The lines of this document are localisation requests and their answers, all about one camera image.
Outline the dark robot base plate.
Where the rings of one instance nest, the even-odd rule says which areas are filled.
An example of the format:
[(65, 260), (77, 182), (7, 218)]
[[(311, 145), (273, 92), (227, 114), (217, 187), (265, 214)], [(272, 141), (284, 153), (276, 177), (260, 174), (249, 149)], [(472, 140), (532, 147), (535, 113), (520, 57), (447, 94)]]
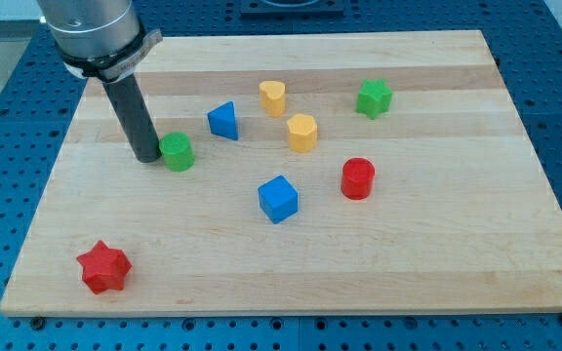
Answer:
[(242, 0), (240, 15), (342, 15), (344, 3), (344, 0)]

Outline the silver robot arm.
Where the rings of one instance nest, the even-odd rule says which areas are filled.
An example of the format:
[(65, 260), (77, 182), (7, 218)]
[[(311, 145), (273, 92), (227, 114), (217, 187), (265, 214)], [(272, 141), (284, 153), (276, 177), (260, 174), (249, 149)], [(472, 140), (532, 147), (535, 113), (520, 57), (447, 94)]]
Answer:
[(38, 0), (66, 68), (105, 84), (130, 76), (163, 40), (147, 30), (133, 0)]

